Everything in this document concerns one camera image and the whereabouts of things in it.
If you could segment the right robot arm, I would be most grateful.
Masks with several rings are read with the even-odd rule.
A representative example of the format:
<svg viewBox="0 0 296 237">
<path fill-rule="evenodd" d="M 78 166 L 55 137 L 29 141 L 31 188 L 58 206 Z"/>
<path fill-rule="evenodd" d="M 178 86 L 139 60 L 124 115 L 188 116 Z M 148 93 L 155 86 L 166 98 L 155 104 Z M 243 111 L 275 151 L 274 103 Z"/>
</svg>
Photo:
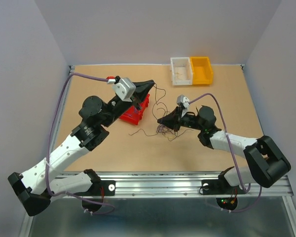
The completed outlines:
<svg viewBox="0 0 296 237">
<path fill-rule="evenodd" d="M 246 167 L 234 166 L 220 174 L 217 187 L 223 193 L 228 193 L 235 186 L 251 183 L 269 188 L 291 170 L 290 162 L 271 137 L 233 135 L 216 127 L 216 120 L 213 109 L 208 106 L 202 106 L 196 114 L 184 113 L 182 107 L 177 106 L 157 122 L 174 132 L 181 127 L 198 130 L 198 139 L 203 146 L 246 160 Z"/>
</svg>

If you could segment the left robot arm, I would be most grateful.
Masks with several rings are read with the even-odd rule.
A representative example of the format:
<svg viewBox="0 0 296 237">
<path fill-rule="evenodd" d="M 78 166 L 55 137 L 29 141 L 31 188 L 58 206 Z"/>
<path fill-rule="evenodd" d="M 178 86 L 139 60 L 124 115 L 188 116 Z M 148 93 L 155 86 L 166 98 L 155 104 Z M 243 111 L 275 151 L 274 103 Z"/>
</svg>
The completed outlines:
<svg viewBox="0 0 296 237">
<path fill-rule="evenodd" d="M 109 135 L 106 128 L 112 125 L 129 108 L 141 108 L 155 82 L 131 82 L 129 78 L 109 79 L 115 96 L 104 102 L 98 96 L 87 97 L 79 115 L 81 123 L 52 152 L 32 168 L 13 172 L 8 181 L 29 216 L 43 212 L 53 201 L 65 195 L 81 199 L 82 195 L 104 193 L 101 178 L 92 169 L 78 175 L 57 180 L 73 162 L 93 151 Z"/>
</svg>

